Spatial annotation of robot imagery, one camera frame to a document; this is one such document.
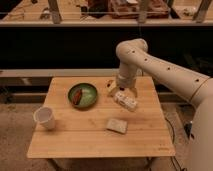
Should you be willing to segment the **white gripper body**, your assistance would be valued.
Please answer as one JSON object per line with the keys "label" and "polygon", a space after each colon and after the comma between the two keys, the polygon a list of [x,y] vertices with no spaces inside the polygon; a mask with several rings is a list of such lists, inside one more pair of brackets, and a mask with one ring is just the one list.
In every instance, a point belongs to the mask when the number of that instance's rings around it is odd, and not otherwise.
{"label": "white gripper body", "polygon": [[116,76],[116,85],[119,88],[134,88],[136,84],[136,77],[132,76],[132,77],[124,77],[120,74],[118,74]]}

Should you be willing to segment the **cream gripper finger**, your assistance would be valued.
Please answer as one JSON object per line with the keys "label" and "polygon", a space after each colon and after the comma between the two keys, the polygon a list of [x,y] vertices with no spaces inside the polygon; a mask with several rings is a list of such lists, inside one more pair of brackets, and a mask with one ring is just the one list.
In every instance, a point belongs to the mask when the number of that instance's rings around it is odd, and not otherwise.
{"label": "cream gripper finger", "polygon": [[134,96],[137,98],[138,97],[137,89],[135,87],[132,87],[132,88],[130,88],[130,90],[132,91]]}
{"label": "cream gripper finger", "polygon": [[116,84],[115,80],[109,80],[107,83],[107,91],[108,91],[108,96],[113,97],[115,93],[118,91],[118,86]]}

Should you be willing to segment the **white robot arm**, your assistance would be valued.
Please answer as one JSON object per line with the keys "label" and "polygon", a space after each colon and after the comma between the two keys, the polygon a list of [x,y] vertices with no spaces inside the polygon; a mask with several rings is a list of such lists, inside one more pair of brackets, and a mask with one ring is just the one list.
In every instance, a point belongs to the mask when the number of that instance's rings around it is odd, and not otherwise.
{"label": "white robot arm", "polygon": [[118,88],[135,88],[140,68],[195,108],[189,140],[187,171],[213,171],[213,78],[148,54],[144,39],[120,42]]}

